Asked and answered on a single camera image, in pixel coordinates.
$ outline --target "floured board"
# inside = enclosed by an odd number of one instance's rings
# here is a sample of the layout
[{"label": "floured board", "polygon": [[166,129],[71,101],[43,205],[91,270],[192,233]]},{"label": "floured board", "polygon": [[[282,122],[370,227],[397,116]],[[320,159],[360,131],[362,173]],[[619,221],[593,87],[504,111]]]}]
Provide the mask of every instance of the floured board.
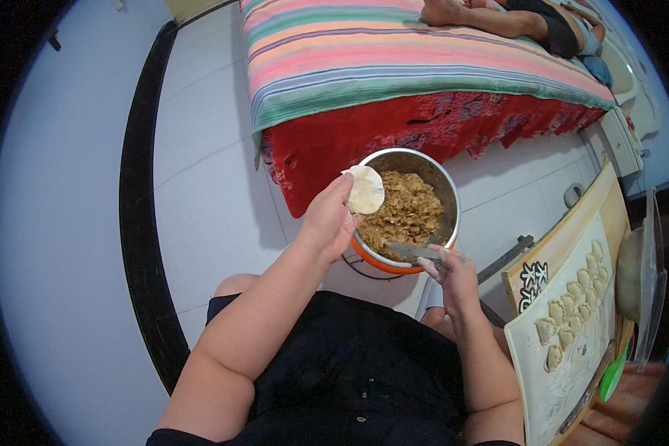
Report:
[{"label": "floured board", "polygon": [[[595,260],[592,255],[593,240],[601,247],[602,256],[599,260]],[[528,446],[544,446],[553,441],[562,423],[588,388],[615,334],[614,275],[597,274],[599,266],[607,272],[612,271],[604,225],[599,214],[592,218],[577,242],[566,262],[544,284],[537,298],[504,328],[523,396]],[[553,301],[553,309],[561,308],[560,305],[565,308],[560,303],[561,297],[568,293],[570,286],[576,286],[569,285],[569,282],[580,282],[579,271],[583,271],[583,274],[590,272],[589,289],[592,291],[588,291],[589,295],[585,292],[579,297],[573,295],[571,305],[562,310],[564,316],[560,319],[559,314],[551,310],[550,302]],[[535,272],[525,277],[529,282],[535,281]],[[592,283],[596,279],[598,283],[594,287]],[[574,334],[572,341],[564,344],[563,335],[570,336],[573,332],[571,320],[580,317],[583,307],[590,310],[589,318]],[[559,321],[551,322],[553,316],[558,317]],[[549,339],[541,336],[536,321],[548,324],[554,334]],[[562,359],[556,368],[549,362],[551,349],[562,352]]]}]

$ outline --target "green object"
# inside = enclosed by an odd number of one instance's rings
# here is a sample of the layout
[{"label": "green object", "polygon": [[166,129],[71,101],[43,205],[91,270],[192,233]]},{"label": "green object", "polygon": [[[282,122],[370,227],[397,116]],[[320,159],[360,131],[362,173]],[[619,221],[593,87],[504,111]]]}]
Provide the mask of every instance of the green object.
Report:
[{"label": "green object", "polygon": [[619,358],[608,365],[607,370],[605,370],[604,375],[602,375],[602,380],[600,381],[600,397],[605,402],[612,396],[612,393],[619,383],[619,378],[622,377],[624,365],[627,362],[628,349],[629,342],[624,346],[624,350],[622,351],[622,354],[619,355]]}]

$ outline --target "pillow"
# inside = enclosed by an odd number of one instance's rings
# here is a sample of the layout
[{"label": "pillow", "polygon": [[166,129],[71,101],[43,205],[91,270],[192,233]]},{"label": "pillow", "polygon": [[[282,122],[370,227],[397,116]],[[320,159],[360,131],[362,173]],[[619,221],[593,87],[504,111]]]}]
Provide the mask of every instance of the pillow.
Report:
[{"label": "pillow", "polygon": [[587,68],[595,79],[600,81],[600,84],[612,86],[612,75],[607,68],[607,64],[599,56],[578,56],[580,62]]}]

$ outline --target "black shirt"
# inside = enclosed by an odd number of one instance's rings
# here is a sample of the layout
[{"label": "black shirt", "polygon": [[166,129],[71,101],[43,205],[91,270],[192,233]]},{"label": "black shirt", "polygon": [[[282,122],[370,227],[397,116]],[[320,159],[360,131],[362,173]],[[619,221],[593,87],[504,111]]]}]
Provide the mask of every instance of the black shirt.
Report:
[{"label": "black shirt", "polygon": [[161,429],[147,445],[464,445],[465,420],[454,343],[390,308],[320,291],[255,381],[236,438]]}]

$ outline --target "bed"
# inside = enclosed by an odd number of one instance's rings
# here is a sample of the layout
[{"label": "bed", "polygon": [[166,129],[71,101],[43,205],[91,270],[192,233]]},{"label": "bed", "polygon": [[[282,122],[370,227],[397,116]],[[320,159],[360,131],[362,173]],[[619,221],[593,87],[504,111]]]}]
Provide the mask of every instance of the bed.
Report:
[{"label": "bed", "polygon": [[439,162],[582,129],[615,105],[577,61],[527,39],[430,28],[422,0],[241,0],[254,139],[299,218],[387,147]]}]

